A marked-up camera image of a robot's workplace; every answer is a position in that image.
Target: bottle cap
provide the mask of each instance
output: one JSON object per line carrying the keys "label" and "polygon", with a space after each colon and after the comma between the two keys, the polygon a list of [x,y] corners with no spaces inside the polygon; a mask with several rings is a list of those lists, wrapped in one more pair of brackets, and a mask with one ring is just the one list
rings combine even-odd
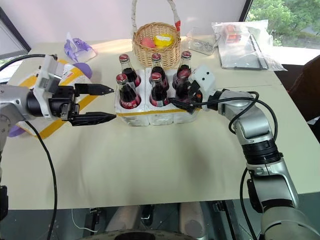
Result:
{"label": "bottle cap", "polygon": [[130,61],[130,58],[127,54],[121,54],[119,56],[119,61],[120,61],[120,63],[126,63],[126,62]]}
{"label": "bottle cap", "polygon": [[183,51],[181,57],[184,59],[189,59],[189,58],[191,58],[191,52]]}
{"label": "bottle cap", "polygon": [[160,61],[160,60],[161,60],[161,55],[160,55],[160,53],[154,53],[154,54],[152,54],[151,59],[152,59],[152,61],[156,61],[156,62]]}
{"label": "bottle cap", "polygon": [[125,75],[124,73],[118,74],[118,75],[115,77],[115,79],[116,79],[116,82],[117,82],[118,84],[122,84],[122,85],[124,85],[125,83],[128,82],[128,77],[127,77],[127,75]]}
{"label": "bottle cap", "polygon": [[160,81],[161,80],[161,74],[159,72],[152,73],[151,80],[155,81],[155,82]]}

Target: plastic container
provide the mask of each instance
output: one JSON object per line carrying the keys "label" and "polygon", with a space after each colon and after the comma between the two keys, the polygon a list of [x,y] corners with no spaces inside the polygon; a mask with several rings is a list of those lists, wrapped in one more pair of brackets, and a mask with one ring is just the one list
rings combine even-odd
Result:
{"label": "plastic container", "polygon": [[214,53],[220,38],[220,34],[215,33],[211,27],[193,27],[186,36],[188,49],[206,55]]}

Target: wicker basket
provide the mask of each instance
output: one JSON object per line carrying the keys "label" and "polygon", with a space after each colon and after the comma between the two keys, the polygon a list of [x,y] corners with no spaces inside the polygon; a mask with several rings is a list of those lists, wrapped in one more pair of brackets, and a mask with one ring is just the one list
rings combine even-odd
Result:
{"label": "wicker basket", "polygon": [[[137,29],[136,24],[136,5],[137,0],[132,1],[132,26],[133,26],[133,52],[144,67],[151,67],[151,55],[154,53],[161,54],[162,66],[165,69],[170,69],[177,64],[181,58],[180,53],[180,18],[178,16],[175,3],[173,0],[167,0],[171,6],[174,15],[175,27],[162,22],[152,22]],[[159,34],[170,34],[173,36],[173,43],[170,46],[163,48],[150,48],[141,45],[141,40],[144,37],[153,38]]]}

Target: basket handle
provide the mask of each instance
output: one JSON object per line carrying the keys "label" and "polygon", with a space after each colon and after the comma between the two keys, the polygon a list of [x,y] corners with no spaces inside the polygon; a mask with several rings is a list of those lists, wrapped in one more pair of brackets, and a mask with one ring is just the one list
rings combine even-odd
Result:
{"label": "basket handle", "polygon": [[[133,27],[133,32],[136,33],[138,32],[137,29],[137,23],[136,23],[136,5],[137,5],[138,0],[132,0],[132,12],[131,12],[131,21],[132,21],[132,27]],[[173,12],[173,17],[174,17],[174,25],[177,30],[177,32],[180,34],[180,17],[178,16],[176,5],[173,0],[167,0],[167,2],[170,4],[172,12]]]}

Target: white table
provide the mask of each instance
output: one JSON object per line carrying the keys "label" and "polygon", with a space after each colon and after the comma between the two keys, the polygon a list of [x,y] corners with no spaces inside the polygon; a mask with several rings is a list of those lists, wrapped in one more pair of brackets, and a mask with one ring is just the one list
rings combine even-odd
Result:
{"label": "white table", "polygon": [[[92,81],[115,88],[121,68],[118,56],[132,50],[131,41],[91,44],[98,51],[88,62]],[[31,53],[57,53],[67,59],[63,43],[39,44]],[[136,69],[142,68],[132,52],[129,56]],[[17,84],[41,60],[24,61],[10,83]],[[277,115],[276,143],[298,193],[320,191],[320,145],[276,75],[221,69],[216,54],[193,52],[191,61],[194,67],[207,64],[218,88],[260,93]],[[84,111],[113,113],[113,106],[112,93],[98,97]],[[44,140],[55,167],[58,208],[237,199],[246,160],[228,123],[215,111],[201,111],[192,123],[164,126],[130,127],[119,118],[96,126],[66,123]],[[159,147],[151,149],[151,142]],[[52,209],[52,175],[36,138],[27,133],[9,138],[1,166],[1,184],[8,187],[10,209]],[[248,196],[246,187],[244,196]]]}

